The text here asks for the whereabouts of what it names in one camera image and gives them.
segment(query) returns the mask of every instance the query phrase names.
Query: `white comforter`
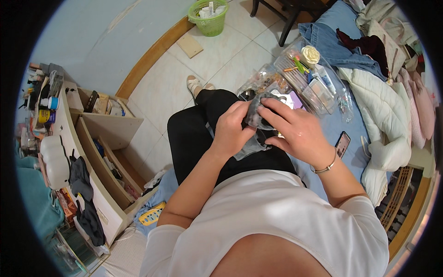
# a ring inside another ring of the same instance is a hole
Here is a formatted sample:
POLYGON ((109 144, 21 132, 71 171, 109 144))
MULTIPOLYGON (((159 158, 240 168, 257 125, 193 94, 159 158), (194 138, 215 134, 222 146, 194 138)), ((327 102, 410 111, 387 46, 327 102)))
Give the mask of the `white comforter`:
POLYGON ((403 84, 390 87, 368 71, 339 68, 339 73, 350 84, 368 130, 371 160, 361 182, 377 207, 388 189, 386 171, 406 166, 411 158, 408 97, 403 84))

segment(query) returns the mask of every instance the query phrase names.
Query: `black chair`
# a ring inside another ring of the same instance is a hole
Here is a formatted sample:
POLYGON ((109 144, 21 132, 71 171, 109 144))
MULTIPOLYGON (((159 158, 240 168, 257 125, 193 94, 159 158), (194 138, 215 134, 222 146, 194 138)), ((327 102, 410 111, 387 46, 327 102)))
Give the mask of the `black chair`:
POLYGON ((321 0, 279 0, 283 4, 282 10, 289 11, 289 17, 286 18, 273 6, 268 4, 265 0, 253 0, 253 7, 251 11, 251 17, 255 17, 258 10, 258 4, 262 3, 265 7, 270 9, 273 13, 278 15, 284 22, 286 22, 283 32, 281 33, 279 45, 283 47, 289 31, 294 25, 295 20, 299 16, 300 12, 308 12, 313 20, 316 21, 327 9, 329 9, 337 0, 330 0, 327 4, 324 4, 321 0))

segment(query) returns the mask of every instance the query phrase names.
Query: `white flower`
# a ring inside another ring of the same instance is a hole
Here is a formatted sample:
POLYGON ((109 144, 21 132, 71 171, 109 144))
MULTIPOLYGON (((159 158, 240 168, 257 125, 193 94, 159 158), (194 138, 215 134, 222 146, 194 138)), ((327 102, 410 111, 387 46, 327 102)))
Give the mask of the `white flower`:
POLYGON ((306 45, 302 48, 302 56, 310 64, 316 64, 320 60, 320 53, 311 45, 306 45))

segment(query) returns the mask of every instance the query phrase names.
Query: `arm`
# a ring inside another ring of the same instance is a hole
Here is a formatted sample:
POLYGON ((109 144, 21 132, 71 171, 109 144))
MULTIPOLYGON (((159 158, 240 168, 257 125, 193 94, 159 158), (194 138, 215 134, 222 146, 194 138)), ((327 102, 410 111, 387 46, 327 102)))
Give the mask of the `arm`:
POLYGON ((199 215, 226 161, 239 152, 255 134, 254 128, 241 127, 249 104, 238 101, 219 117, 211 147, 171 196, 160 214, 157 226, 171 224, 188 228, 199 215))
MULTIPOLYGON (((282 102, 263 98, 262 104, 276 111, 259 107, 260 115, 285 138, 271 137, 265 141, 311 164, 316 170, 325 169, 334 160, 335 147, 323 136, 317 118, 302 109, 292 110, 282 102)), ((336 158, 331 170, 319 173, 329 203, 340 207, 346 200, 357 196, 367 196, 361 184, 341 159, 336 158)))

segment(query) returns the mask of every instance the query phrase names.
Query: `foot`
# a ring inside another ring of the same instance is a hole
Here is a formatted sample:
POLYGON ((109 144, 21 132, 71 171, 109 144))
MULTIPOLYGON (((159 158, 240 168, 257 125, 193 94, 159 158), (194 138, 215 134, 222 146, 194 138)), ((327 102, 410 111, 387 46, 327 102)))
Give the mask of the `foot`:
POLYGON ((214 87, 213 84, 209 84, 209 83, 207 83, 207 84, 205 85, 204 89, 206 89, 206 90, 214 90, 215 87, 214 87))
POLYGON ((189 75, 188 79, 186 80, 186 85, 188 87, 189 92, 191 92, 192 97, 195 99, 198 95, 198 93, 203 89, 202 83, 200 80, 197 79, 197 77, 193 75, 189 75))

